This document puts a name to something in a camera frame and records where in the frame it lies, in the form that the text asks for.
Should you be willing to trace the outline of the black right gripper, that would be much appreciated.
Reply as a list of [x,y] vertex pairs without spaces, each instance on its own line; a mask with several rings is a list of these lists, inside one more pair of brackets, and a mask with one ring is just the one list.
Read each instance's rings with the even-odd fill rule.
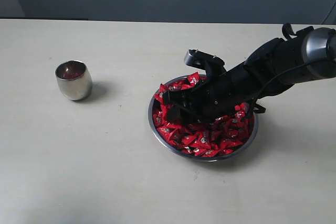
[[[259,80],[241,63],[192,91],[165,91],[162,103],[173,104],[166,113],[170,123],[194,123],[194,117],[202,122],[213,122],[232,114],[236,105],[251,100],[259,90]],[[187,104],[192,114],[176,104]]]

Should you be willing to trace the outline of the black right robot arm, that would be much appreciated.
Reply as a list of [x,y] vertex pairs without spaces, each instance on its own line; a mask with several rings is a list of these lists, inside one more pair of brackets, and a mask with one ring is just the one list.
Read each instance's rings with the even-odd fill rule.
[[335,77],[335,30],[311,26],[293,31],[282,26],[282,38],[274,38],[255,50],[244,62],[226,70],[224,62],[199,50],[189,50],[187,66],[204,70],[206,79],[187,90],[163,93],[170,106],[171,123],[213,122],[232,115],[235,106],[248,103],[247,117],[264,113],[257,101],[279,95],[297,83]]

